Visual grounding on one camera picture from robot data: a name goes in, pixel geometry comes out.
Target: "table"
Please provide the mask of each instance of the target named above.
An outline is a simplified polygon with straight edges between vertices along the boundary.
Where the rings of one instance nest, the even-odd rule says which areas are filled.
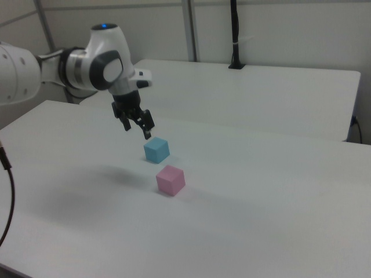
[[[153,86],[141,89],[143,107],[153,115],[248,127],[296,136],[345,141],[360,73],[309,68],[242,70],[225,64],[142,60]],[[112,109],[108,92],[81,105]]]
[[[1,130],[17,195],[0,264],[38,278],[369,277],[369,146],[154,120],[160,164],[106,109],[46,101]],[[157,190],[167,164],[185,172],[175,197]]]

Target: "cable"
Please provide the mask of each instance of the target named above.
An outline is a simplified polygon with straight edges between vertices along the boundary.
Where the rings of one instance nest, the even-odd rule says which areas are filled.
[[[14,185],[13,174],[12,174],[12,171],[10,169],[10,168],[12,168],[12,166],[10,165],[9,160],[6,157],[6,153],[5,153],[5,150],[4,150],[4,148],[1,144],[1,141],[0,141],[0,160],[1,160],[1,163],[4,167],[4,169],[6,171],[8,171],[9,179],[10,179],[10,187],[12,188],[12,203],[10,205],[10,212],[9,212],[9,216],[8,216],[8,221],[6,223],[5,230],[4,230],[4,232],[1,236],[1,239],[0,239],[0,247],[1,247],[2,243],[5,240],[6,235],[8,234],[8,231],[9,231],[9,228],[10,228],[10,223],[12,222],[12,218],[13,218],[14,204],[16,202],[16,190],[15,190],[15,185]]]
[[[10,228],[10,223],[12,222],[12,218],[13,218],[14,204],[16,202],[16,190],[15,190],[15,186],[14,186],[14,179],[13,179],[13,174],[12,174],[11,169],[8,170],[8,174],[9,174],[9,179],[10,179],[10,186],[12,187],[12,204],[10,205],[10,212],[9,212],[9,216],[8,216],[8,222],[6,223],[4,233],[2,234],[2,237],[0,239],[0,247],[1,247],[2,243],[4,242],[6,235],[8,234],[8,231],[9,231],[9,228]]]
[[[355,123],[357,124],[357,126],[358,126],[358,130],[359,130],[359,142],[360,142],[361,144],[363,144],[363,142],[362,142],[361,126],[359,125],[359,122],[358,122],[357,119],[355,120]]]
[[[78,96],[75,96],[74,94],[72,94],[66,87],[64,87],[64,91],[65,91],[65,93],[66,94],[68,94],[69,96],[71,96],[71,97],[74,97],[74,98],[77,98],[78,100],[84,100],[84,99],[86,99],[86,98],[88,98],[88,97],[92,97],[92,96],[94,96],[96,93],[98,93],[98,91],[96,91],[96,92],[94,92],[94,93],[92,93],[92,94],[90,94],[90,95],[88,95],[88,96],[86,96],[86,97],[78,97]]]
[[[359,125],[359,122],[358,122],[358,118],[357,116],[352,116],[352,119],[350,121],[350,126],[352,127],[353,125],[357,125],[358,126],[358,131],[359,131],[359,142],[361,144],[363,144],[363,141],[362,141],[362,132],[361,132],[361,126]]]

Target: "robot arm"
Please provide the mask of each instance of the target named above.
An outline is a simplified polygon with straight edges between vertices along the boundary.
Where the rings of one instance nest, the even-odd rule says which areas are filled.
[[[154,122],[149,110],[140,108],[138,90],[152,85],[151,72],[135,69],[125,36],[115,24],[100,24],[90,30],[86,49],[70,48],[34,57],[28,50],[0,45],[0,105],[29,99],[41,82],[84,90],[107,90],[112,108],[125,130],[129,119],[139,125],[146,139]]]

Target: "blue cube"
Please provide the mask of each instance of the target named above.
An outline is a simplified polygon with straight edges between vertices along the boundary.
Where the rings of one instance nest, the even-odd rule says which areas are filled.
[[[154,163],[160,163],[170,155],[169,144],[166,140],[155,137],[144,145],[146,159]]]

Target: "pink cube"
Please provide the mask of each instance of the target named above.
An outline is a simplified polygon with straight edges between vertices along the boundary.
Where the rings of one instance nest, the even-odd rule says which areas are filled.
[[[183,170],[170,165],[156,175],[156,180],[158,190],[170,196],[175,196],[186,185]]]

